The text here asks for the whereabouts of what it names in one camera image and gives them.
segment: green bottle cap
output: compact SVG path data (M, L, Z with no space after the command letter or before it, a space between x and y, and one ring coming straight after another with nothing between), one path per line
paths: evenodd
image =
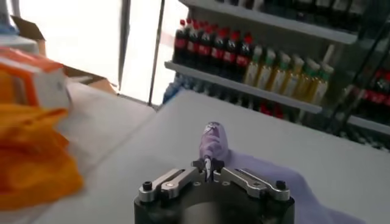
M266 57L266 65L272 66L274 64L275 57L276 57L275 52L272 49L268 49L267 57Z
M253 52L252 61L258 63L260 61L262 53L263 53L263 48L261 46L256 46L256 48Z
M282 70L287 70L288 65L290 64L291 58L286 55L285 53L281 52L280 53L280 69Z
M322 64L321 67L321 78L325 81L328 81L330 76L334 73L335 69L326 64Z

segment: red label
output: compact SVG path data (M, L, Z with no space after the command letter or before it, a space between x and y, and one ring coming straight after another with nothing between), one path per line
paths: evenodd
M249 58L239 55L237 56L236 63L240 66L246 67L249 64Z
M390 107L390 96L385 100L385 104Z
M367 98L373 103L383 103L386 99L386 96L375 91L367 91Z
M175 39L175 47L184 48L186 44L185 39Z
M196 53L199 50L199 44L189 41L187 45L187 50Z
M224 51L213 47L213 50L211 50L211 56L215 59L221 59L224 56Z
M236 54L230 53L229 51L225 51L224 61L233 63L235 60L236 60Z
M210 54L210 47L200 45L199 46L199 54L201 54L201 55L209 55Z

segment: shelf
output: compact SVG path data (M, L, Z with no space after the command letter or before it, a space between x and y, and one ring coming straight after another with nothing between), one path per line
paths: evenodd
M211 10L214 12L233 15L235 17L249 19L252 21L256 21L258 23L304 33L314 37L331 40L337 43L353 44L358 39L358 36L355 34L333 30L326 27L317 26L314 24L303 23L293 19L286 19L286 18L270 15L259 11L248 10L240 6L223 4L220 2L216 2L215 0L179 0L179 1L187 5L188 7L198 7L202 9Z
M374 121L369 121L360 117L351 116L348 120L349 124L356 125L358 127L366 128L369 130L377 131L380 133L384 133L390 135L390 126L380 124Z
M165 67L170 69L170 70L179 72L181 74L194 77L196 79L208 81L210 83L215 83L215 84L225 86L225 87L228 87L231 89L236 89L236 90L241 91L243 93L258 96L258 97L261 97L261 98L264 98L267 100L271 100L274 102L278 102L278 103L281 103L281 104L284 104L284 105L287 105L290 107L299 108L301 110L304 110L304 111L307 111L310 113L318 114L322 111L322 108L320 106L317 106L317 105L302 102L302 101L299 101L296 99L292 99L292 98L289 98L289 97L286 97L283 95L279 95L277 93L272 93L272 92L265 91L265 90L255 88L255 87L252 87L249 85L245 85L242 83L234 82L234 81L231 81L229 79L224 79L220 76L216 76L216 75L212 75L212 74L209 74L206 72L198 71L196 69L192 69L192 68L189 68L189 67L186 67L183 65L178 65L178 64L172 63L170 61L165 62Z

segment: orange bag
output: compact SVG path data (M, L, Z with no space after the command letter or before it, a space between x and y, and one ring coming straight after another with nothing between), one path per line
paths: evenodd
M68 141L53 129L66 115L0 104L0 210L47 203L82 187Z

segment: white table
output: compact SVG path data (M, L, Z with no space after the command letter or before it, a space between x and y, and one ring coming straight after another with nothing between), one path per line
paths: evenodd
M231 149L300 172L324 205L367 223L388 222L388 153L183 92L93 170L83 192L56 203L34 224L133 223L142 182L188 167L209 121L224 125Z
M34 54L39 53L37 42L16 35L0 34L0 46L17 48Z
M155 111L79 83L70 84L68 89L74 108L58 125L58 130L69 139L68 150L76 158L80 173L87 178L91 170L131 138L132 133L153 117ZM0 223L31 223L50 206L0 212Z

